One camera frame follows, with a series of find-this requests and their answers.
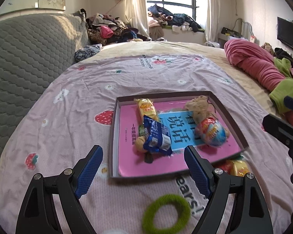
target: blue gripper pad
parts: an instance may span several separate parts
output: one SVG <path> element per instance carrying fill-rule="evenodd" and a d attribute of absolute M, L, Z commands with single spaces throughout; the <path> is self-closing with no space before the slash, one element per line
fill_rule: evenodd
<path fill-rule="evenodd" d="M 98 171 L 102 160 L 103 150 L 99 146 L 77 178 L 77 188 L 75 191 L 75 196 L 77 199 L 80 199 L 82 195 L 88 192 L 89 187 L 94 179 L 94 176 L 96 175 L 96 172 Z"/>
<path fill-rule="evenodd" d="M 209 198 L 212 193 L 209 188 L 209 180 L 206 177 L 206 174 L 203 171 L 202 167 L 199 165 L 198 161 L 195 159 L 192 152 L 188 148 L 185 148 L 184 159 L 190 170 L 192 179 L 199 189 L 199 192 L 205 195 L 206 198 Z"/>

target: bed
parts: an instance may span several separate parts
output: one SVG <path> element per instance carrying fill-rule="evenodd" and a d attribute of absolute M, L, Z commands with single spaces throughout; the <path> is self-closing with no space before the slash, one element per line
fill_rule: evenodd
<path fill-rule="evenodd" d="M 139 59 L 149 59 L 152 69 Z M 159 66 L 155 60 L 171 62 Z M 97 55 L 69 67 L 45 90 L 18 125 L 0 158 L 0 224 L 14 233 L 27 186 L 35 173 L 57 175 L 72 167 L 93 145 L 102 146 L 103 162 L 80 203 L 97 233 L 142 233 L 146 207 L 164 194 L 180 194 L 175 179 L 118 184 L 108 178 L 110 126 L 95 117 L 113 110 L 118 96 L 168 91 L 211 90 L 226 106 L 248 141 L 245 159 L 265 196 L 274 233 L 291 222 L 293 184 L 287 148 L 261 126 L 276 114 L 268 92 L 243 71 L 231 66 L 224 50 L 193 43 L 137 42 L 104 47 Z M 35 165 L 26 160 L 36 156 Z M 183 176 L 200 207 L 207 203 L 192 179 Z M 232 209 L 230 195 L 218 232 L 224 233 Z M 57 196 L 55 206 L 63 233 L 70 233 Z M 191 233 L 202 214 L 192 215 L 184 230 Z M 170 206 L 157 213 L 159 228 L 174 224 Z"/>

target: strawberry print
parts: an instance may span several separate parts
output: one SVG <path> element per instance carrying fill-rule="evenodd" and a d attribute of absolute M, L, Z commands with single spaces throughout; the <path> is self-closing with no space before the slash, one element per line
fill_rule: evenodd
<path fill-rule="evenodd" d="M 95 121 L 103 125 L 111 125 L 113 119 L 113 111 L 104 111 L 95 116 Z"/>
<path fill-rule="evenodd" d="M 153 63 L 155 63 L 155 64 L 164 64 L 164 63 L 166 63 L 166 61 L 165 60 L 156 59 L 156 61 L 154 61 Z"/>
<path fill-rule="evenodd" d="M 25 160 L 25 164 L 27 166 L 27 169 L 29 169 L 31 171 L 35 170 L 37 161 L 38 161 L 37 153 L 30 153 Z"/>
<path fill-rule="evenodd" d="M 156 61 L 154 61 L 153 63 L 155 64 L 164 64 L 164 63 L 172 63 L 171 60 L 165 59 L 165 60 L 160 60 L 160 59 L 156 59 Z"/>

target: pink blanket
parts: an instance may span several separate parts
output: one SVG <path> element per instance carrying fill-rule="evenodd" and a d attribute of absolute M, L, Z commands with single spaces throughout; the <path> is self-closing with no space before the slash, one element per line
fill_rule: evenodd
<path fill-rule="evenodd" d="M 285 76 L 273 62 L 273 56 L 255 43 L 246 40 L 229 40 L 225 52 L 233 66 L 243 69 L 263 87 L 272 92 Z M 293 125 L 293 111 L 284 114 Z"/>

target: pink book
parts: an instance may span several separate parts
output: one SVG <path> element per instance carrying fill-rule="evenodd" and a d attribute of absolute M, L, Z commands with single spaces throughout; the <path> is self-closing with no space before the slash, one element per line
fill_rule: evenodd
<path fill-rule="evenodd" d="M 239 147 L 233 135 L 220 147 L 214 148 L 205 145 L 194 134 L 195 124 L 187 119 L 189 112 L 182 112 L 188 100 L 155 102 L 154 106 L 160 113 L 160 118 L 169 127 L 172 140 L 173 154 L 163 156 L 153 154 L 153 162 L 144 162 L 145 155 L 135 149 L 135 140 L 139 136 L 141 116 L 137 104 L 121 105 L 119 112 L 118 129 L 118 172 L 121 177 L 143 177 L 175 173 L 187 170 L 183 151 L 187 145 L 193 145 L 202 158 L 210 162 L 217 162 L 237 155 L 244 148 Z M 217 118 L 225 128 L 228 128 L 220 114 Z"/>

